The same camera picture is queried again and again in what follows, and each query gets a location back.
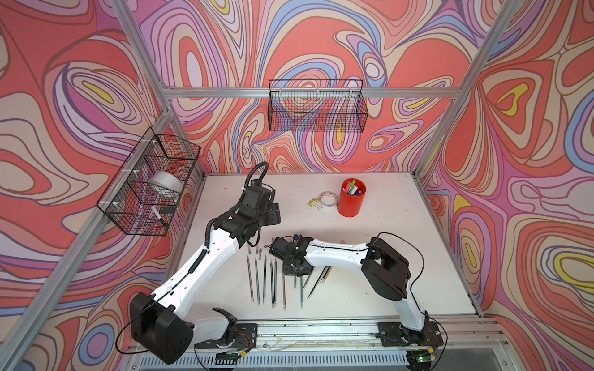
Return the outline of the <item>dark capped pencil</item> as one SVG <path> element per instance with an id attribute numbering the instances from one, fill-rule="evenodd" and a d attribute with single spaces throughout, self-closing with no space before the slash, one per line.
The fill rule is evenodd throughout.
<path id="1" fill-rule="evenodd" d="M 278 271 L 277 271 L 277 260 L 274 260 L 274 269 L 275 269 L 275 301 L 276 301 L 276 306 L 278 304 Z"/>

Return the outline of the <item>dark blue pencil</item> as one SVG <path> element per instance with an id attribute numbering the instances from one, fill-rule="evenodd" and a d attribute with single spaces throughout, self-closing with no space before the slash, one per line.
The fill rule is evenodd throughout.
<path id="1" fill-rule="evenodd" d="M 262 302 L 263 302 L 263 304 L 266 303 L 266 299 L 267 299 L 266 289 L 267 289 L 267 257 L 265 256 L 264 264 L 263 264 L 263 284 L 262 284 L 262 290 L 263 290 Z"/>

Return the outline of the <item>red capped pencil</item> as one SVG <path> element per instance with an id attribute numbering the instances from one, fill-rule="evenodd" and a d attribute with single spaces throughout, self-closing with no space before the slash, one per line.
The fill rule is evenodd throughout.
<path id="1" fill-rule="evenodd" d="M 287 310 L 287 297 L 286 297 L 286 275 L 282 274 L 282 304 L 283 311 Z"/>

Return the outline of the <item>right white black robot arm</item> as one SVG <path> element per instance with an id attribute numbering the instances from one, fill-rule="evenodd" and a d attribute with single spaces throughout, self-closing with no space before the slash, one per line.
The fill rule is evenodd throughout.
<path id="1" fill-rule="evenodd" d="M 380 237 L 364 244 L 334 244 L 296 234 L 288 241 L 277 237 L 269 252 L 282 261 L 287 276 L 310 275 L 315 267 L 359 271 L 373 291 L 390 301 L 399 320 L 378 324 L 376 338 L 383 346 L 444 346 L 445 332 L 417 303 L 408 260 Z"/>

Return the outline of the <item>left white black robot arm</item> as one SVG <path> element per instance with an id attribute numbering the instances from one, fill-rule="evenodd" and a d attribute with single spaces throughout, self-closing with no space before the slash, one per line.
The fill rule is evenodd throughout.
<path id="1" fill-rule="evenodd" d="M 263 183 L 268 170 L 269 164 L 260 162 L 250 171 L 238 202 L 208 222 L 204 244 L 178 272 L 151 294 L 138 293 L 131 300 L 125 327 L 134 341 L 165 364 L 175 363 L 193 344 L 228 347 L 235 343 L 237 320 L 230 312 L 214 308 L 202 318 L 187 315 L 228 258 L 259 237 L 263 227 L 280 224 L 275 190 Z"/>

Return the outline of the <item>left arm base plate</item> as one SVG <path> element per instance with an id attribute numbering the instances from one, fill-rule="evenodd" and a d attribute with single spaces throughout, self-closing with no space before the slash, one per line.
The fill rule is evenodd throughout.
<path id="1" fill-rule="evenodd" d="M 195 343 L 196 349 L 220 349 L 222 351 L 241 350 L 248 351 L 257 345 L 258 324 L 239 323 L 232 330 L 225 332 L 219 340 L 207 340 Z"/>

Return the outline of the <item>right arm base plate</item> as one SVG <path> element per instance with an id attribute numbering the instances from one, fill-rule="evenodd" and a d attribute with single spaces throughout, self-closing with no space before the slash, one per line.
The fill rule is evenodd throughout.
<path id="1" fill-rule="evenodd" d="M 426 322 L 420 331 L 407 329 L 400 322 L 379 322 L 375 337 L 383 347 L 437 348 L 444 345 L 442 332 L 433 321 Z"/>

